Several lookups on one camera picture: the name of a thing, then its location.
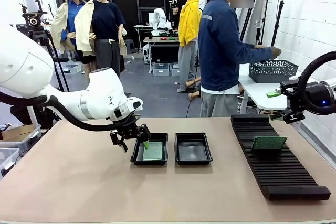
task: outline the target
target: hand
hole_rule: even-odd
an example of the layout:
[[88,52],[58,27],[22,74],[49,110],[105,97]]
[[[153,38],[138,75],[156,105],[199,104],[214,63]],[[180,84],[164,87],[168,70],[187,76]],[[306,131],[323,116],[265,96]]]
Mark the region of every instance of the hand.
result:
[[75,32],[68,33],[67,37],[70,38],[70,39],[75,39],[76,38],[76,33]]
[[122,35],[118,36],[118,40],[119,40],[119,44],[124,44],[124,39],[123,39]]
[[254,49],[258,49],[258,48],[265,48],[266,46],[264,46],[264,45],[255,45],[254,46]]
[[89,33],[89,39],[95,39],[96,35],[94,33]]
[[278,58],[278,56],[282,53],[281,49],[277,47],[271,47],[271,50],[272,50],[272,57],[271,57],[272,60]]

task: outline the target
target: empty black tray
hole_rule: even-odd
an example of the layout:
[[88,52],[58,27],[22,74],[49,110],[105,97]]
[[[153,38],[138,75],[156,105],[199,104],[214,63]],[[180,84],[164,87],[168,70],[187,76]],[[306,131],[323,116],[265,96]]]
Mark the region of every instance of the empty black tray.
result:
[[212,161],[205,133],[176,133],[175,160],[179,165],[208,165]]
[[269,200],[326,200],[330,191],[319,186],[284,144],[280,150],[252,150],[256,136],[279,136],[266,115],[232,115],[231,123],[262,194]]
[[153,142],[162,142],[162,158],[160,160],[143,160],[145,147],[142,142],[137,140],[134,151],[131,157],[131,162],[135,165],[164,165],[168,160],[168,134],[167,133],[151,133],[152,137],[149,140],[150,144]]

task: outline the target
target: brown tabletop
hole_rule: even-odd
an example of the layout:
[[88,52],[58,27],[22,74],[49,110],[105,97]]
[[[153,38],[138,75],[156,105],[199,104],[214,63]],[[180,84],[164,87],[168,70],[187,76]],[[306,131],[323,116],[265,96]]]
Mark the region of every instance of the brown tabletop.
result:
[[170,43],[180,43],[178,37],[173,37],[175,40],[170,40],[170,37],[153,37],[153,39],[149,39],[146,37],[143,42],[145,43],[155,43],[155,42],[170,42]]
[[[142,119],[169,134],[163,167],[136,167],[109,132],[58,122],[0,181],[0,220],[24,222],[299,222],[336,219],[336,172],[291,126],[272,122],[326,201],[269,202],[247,164],[230,118]],[[206,132],[213,162],[179,167],[176,132]]]

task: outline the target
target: black pants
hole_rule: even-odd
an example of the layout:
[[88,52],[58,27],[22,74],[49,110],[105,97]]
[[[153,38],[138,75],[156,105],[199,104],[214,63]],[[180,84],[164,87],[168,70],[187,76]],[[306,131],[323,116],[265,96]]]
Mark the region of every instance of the black pants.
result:
[[76,45],[74,46],[75,46],[77,56],[80,59],[80,62],[82,62],[82,64],[89,64],[96,59],[94,55],[83,56],[83,52],[78,50]]
[[120,55],[118,42],[108,39],[95,39],[95,52],[98,68],[112,68],[117,76],[125,69],[124,57]]

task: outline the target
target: gray floor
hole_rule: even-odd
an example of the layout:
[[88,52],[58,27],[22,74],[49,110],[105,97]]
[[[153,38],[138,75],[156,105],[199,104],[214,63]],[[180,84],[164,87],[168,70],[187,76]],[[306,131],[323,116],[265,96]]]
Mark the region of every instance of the gray floor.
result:
[[[187,94],[177,93],[178,77],[154,77],[148,74],[149,65],[143,63],[140,54],[136,54],[135,61],[126,65],[126,70],[121,73],[120,80],[124,91],[132,93],[131,96],[143,100],[143,111],[139,112],[144,118],[175,118],[185,117],[189,105]],[[81,73],[66,74],[66,79],[71,91],[78,91],[87,87],[85,76]],[[51,84],[58,86],[56,77]],[[198,117],[201,107],[200,98],[191,102],[188,117]],[[0,103],[0,125],[5,123],[19,124],[20,122],[10,114],[10,106]]]

